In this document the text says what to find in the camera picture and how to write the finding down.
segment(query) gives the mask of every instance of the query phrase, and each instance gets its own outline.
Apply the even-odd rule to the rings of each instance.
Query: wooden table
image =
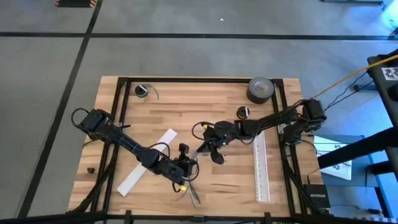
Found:
[[[111,111],[117,79],[118,77],[101,79],[95,108]],[[134,96],[134,88],[137,84],[132,84],[124,122],[132,126],[124,129],[124,132],[143,146],[149,146],[156,143],[167,129],[174,129],[178,134],[170,144],[172,157],[178,156],[178,145],[181,142],[190,146],[189,155],[192,155],[201,144],[200,140],[191,135],[191,128],[196,122],[233,121],[237,119],[237,108],[242,105],[248,106],[251,110],[251,119],[273,113],[271,99],[263,105],[255,105],[246,98],[247,84],[245,83],[150,83],[159,92],[159,100],[151,89],[146,98]],[[298,79],[285,78],[284,85],[288,105],[302,99]],[[279,94],[277,98],[281,110]],[[195,132],[200,135],[203,130],[198,127]],[[261,217],[264,216],[264,212],[270,212],[273,217],[288,217],[289,208],[276,128],[266,130],[266,148],[271,202],[256,202],[252,146],[233,141],[221,150],[225,159],[223,165],[213,163],[209,156],[198,157],[200,175],[193,185],[202,204],[197,208],[193,206],[188,194],[181,198],[182,193],[174,193],[169,180],[149,171],[146,171],[130,193],[123,197],[116,189],[138,162],[134,155],[121,148],[109,213],[124,214],[126,210],[132,210],[135,215]],[[94,186],[102,150],[103,143],[99,141],[84,147],[70,197],[69,209],[78,206]],[[297,146],[297,157],[302,181],[306,183],[307,174],[318,168],[315,150],[310,144],[304,142]],[[95,167],[96,172],[87,173],[88,167]],[[320,171],[312,173],[310,180],[312,184],[322,184]],[[294,184],[292,188],[296,211],[299,212],[299,200]],[[103,194],[104,190],[101,191],[99,200],[100,210]]]

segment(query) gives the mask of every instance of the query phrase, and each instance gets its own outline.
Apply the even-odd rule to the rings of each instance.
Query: concrete floor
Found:
[[[92,9],[54,4],[3,0],[0,32],[86,30]],[[386,18],[391,17],[378,5],[305,0],[104,0],[94,32],[389,35],[394,28]],[[81,41],[0,37],[0,218],[16,215]],[[367,65],[367,57],[397,46],[393,41],[90,39],[29,215],[65,211],[84,141],[69,116],[77,107],[93,106],[103,75],[294,77],[308,98]],[[320,100],[328,104],[352,81]],[[367,136],[384,129],[373,113],[361,112],[366,118],[361,124],[353,119],[374,97],[357,93],[328,110],[320,133]]]

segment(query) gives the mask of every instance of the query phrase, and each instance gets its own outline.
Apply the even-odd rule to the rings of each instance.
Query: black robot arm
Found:
[[[86,111],[87,116],[80,124],[72,123],[84,133],[89,135],[92,140],[101,140],[108,143],[116,143],[133,153],[137,160],[141,162],[142,166],[155,174],[160,174],[173,183],[183,185],[185,178],[191,175],[191,170],[197,162],[189,159],[185,154],[188,153],[188,146],[181,144],[180,152],[182,155],[179,158],[171,160],[162,152],[141,146],[132,138],[122,132],[122,128],[117,127],[110,120],[110,114],[103,110],[92,109],[90,112]]]
[[[297,113],[296,109],[299,106],[303,106],[302,114]],[[192,134],[195,136],[193,132],[195,126],[202,125],[205,129],[203,138],[195,136],[203,140],[198,153],[210,152],[213,162],[222,164],[224,158],[218,149],[235,139],[240,140],[243,144],[250,144],[261,131],[283,124],[284,142],[293,144],[300,140],[303,131],[309,132],[320,128],[324,120],[326,117],[319,101],[300,100],[278,114],[270,114],[261,119],[235,120],[234,123],[219,121],[215,124],[200,122],[194,125]]]

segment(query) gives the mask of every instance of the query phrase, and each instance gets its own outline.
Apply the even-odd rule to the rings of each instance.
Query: white ruler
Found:
[[[166,131],[166,133],[164,133],[164,135],[159,139],[158,142],[170,144],[170,142],[176,135],[177,133],[173,129],[169,129]],[[166,146],[163,144],[154,146],[154,149],[157,149],[160,152],[162,152],[165,148]],[[133,171],[131,171],[126,180],[124,180],[123,183],[118,187],[118,192],[121,193],[121,195],[126,196],[127,193],[130,192],[132,187],[137,183],[137,181],[142,177],[142,175],[144,175],[145,170],[147,169],[143,167],[140,163],[136,168],[134,168]]]
[[[254,176],[256,178],[256,199],[258,202],[270,202],[266,136],[262,131],[253,141]]]

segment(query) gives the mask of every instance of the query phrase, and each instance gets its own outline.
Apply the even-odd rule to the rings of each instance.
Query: yellow cable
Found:
[[[389,61],[394,60],[394,59],[396,59],[396,58],[398,58],[398,55],[395,55],[395,56],[386,58],[386,59],[384,59],[384,60],[381,60],[380,62],[376,62],[376,63],[373,63],[373,64],[368,65],[368,66],[366,66],[366,67],[360,68],[359,70],[357,70],[357,71],[355,71],[355,72],[353,72],[353,73],[347,75],[347,76],[344,77],[342,80],[340,80],[340,81],[336,82],[335,84],[329,86],[328,88],[326,88],[325,90],[323,90],[323,91],[320,92],[319,94],[313,96],[311,99],[314,99],[314,98],[316,98],[316,97],[318,97],[318,96],[324,94],[324,92],[326,92],[326,91],[332,89],[333,87],[335,87],[335,86],[337,86],[338,84],[342,83],[343,81],[347,80],[347,78],[350,78],[350,77],[352,77],[352,76],[358,74],[359,72],[361,72],[361,71],[363,71],[363,70],[367,70],[367,69],[369,69],[369,68],[375,67],[375,66],[380,65],[380,64],[382,64],[382,63],[384,63],[384,62],[389,62]]]

